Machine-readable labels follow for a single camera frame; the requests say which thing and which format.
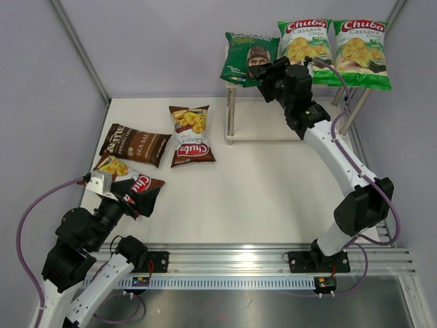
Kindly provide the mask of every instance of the green chip bag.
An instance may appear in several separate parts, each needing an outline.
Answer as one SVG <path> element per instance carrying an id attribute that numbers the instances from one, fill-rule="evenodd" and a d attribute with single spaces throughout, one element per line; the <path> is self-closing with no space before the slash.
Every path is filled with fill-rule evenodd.
<path id="1" fill-rule="evenodd" d="M 270 36 L 226 32 L 229 51 L 220 78 L 242 87 L 257 87 L 249 74 L 249 66 L 263 65 L 276 60 L 279 39 Z"/>
<path id="2" fill-rule="evenodd" d="M 384 55 L 387 23 L 373 20 L 335 20 L 335 68 L 350 87 L 391 90 Z M 340 80 L 331 86 L 342 86 Z"/>
<path id="3" fill-rule="evenodd" d="M 331 19 L 304 19 L 295 22 L 278 22 L 281 31 L 281 55 L 288 57 L 291 65 L 301 65 L 306 56 L 316 57 L 328 65 L 333 64 L 328 40 Z M 338 79 L 323 65 L 313 63 L 313 83 L 330 84 Z"/>

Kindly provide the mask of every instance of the floor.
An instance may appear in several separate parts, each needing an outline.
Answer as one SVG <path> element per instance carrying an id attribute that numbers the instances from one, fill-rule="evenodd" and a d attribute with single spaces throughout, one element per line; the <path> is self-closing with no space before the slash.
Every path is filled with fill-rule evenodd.
<path id="1" fill-rule="evenodd" d="M 341 290 L 350 277 L 339 278 Z M 348 296 L 318 299 L 309 292 L 267 290 L 150 290 L 143 320 L 126 328 L 279 328 L 279 327 L 413 327 L 399 283 L 392 277 L 368 277 Z M 135 303 L 114 298 L 99 310 L 113 320 L 129 316 Z M 110 327 L 93 319 L 88 328 Z"/>

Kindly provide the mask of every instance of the brown chip bag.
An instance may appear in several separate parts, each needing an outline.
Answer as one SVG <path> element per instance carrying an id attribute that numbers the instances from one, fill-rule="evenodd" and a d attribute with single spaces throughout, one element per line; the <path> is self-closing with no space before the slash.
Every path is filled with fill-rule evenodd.
<path id="1" fill-rule="evenodd" d="M 130 159 L 159 167 L 170 137 L 171 135 L 148 133 L 112 124 L 99 155 L 102 156 L 107 151 L 119 159 Z"/>
<path id="2" fill-rule="evenodd" d="M 140 174 L 109 152 L 103 154 L 94 168 L 96 170 L 112 174 L 111 192 L 130 203 L 138 215 L 149 217 L 152 214 L 156 198 L 165 181 Z"/>
<path id="3" fill-rule="evenodd" d="M 209 107 L 169 107 L 175 122 L 175 154 L 171 167 L 190 162 L 216 161 L 205 134 Z"/>

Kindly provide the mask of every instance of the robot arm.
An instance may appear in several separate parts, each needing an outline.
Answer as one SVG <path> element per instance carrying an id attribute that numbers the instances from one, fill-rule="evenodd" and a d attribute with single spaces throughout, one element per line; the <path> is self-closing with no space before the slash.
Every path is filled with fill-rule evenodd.
<path id="1" fill-rule="evenodd" d="M 59 238 L 49 251 L 42 270 L 46 308 L 39 328 L 86 327 L 118 281 L 133 269 L 143 269 L 147 260 L 147 247 L 141 241 L 132 236 L 123 238 L 102 272 L 71 303 L 96 262 L 89 253 L 100 249 L 123 215 L 148 216 L 150 211 L 143 213 L 142 206 L 159 192 L 154 189 L 142 194 L 127 191 L 135 201 L 131 203 L 111 192 L 110 174 L 92 172 L 85 180 L 87 189 L 101 196 L 102 202 L 94 214 L 84 208 L 69 210 L 56 229 Z"/>
<path id="2" fill-rule="evenodd" d="M 332 136 L 330 116 L 312 100 L 312 77 L 306 66 L 290 65 L 288 58 L 282 57 L 273 63 L 251 66 L 249 70 L 261 82 L 258 89 L 266 102 L 278 101 L 284 109 L 287 125 L 318 153 L 345 197 L 334 211 L 335 223 L 311 244 L 309 254 L 317 270 L 332 269 L 335 256 L 344 246 L 360 232 L 385 219 L 389 212 L 386 202 L 363 175 L 373 180 L 389 199 L 393 195 L 393 183 L 388 178 L 378 179 L 367 169 L 338 138 L 337 132 Z M 334 138 L 362 168 L 361 172 L 353 168 Z"/>

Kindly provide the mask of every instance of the white table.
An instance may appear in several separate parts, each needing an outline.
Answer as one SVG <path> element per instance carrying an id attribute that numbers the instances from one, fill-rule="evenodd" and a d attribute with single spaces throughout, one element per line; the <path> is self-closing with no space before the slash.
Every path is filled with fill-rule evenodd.
<path id="1" fill-rule="evenodd" d="M 207 134 L 217 162 L 188 163 L 171 169 L 173 139 L 159 169 L 123 160 L 143 174 L 166 181 L 166 185 L 150 218 L 122 218 L 108 241 L 117 234 L 131 234 L 144 243 L 310 243 L 329 228 L 343 196 L 318 155 L 302 141 L 246 141 L 228 146 L 223 124 L 226 100 L 112 100 L 94 165 L 112 123 L 172 133 L 169 105 L 208 104 Z M 98 196 L 86 191 L 81 206 L 93 210 L 99 203 Z M 375 228 L 367 235 L 378 238 Z"/>

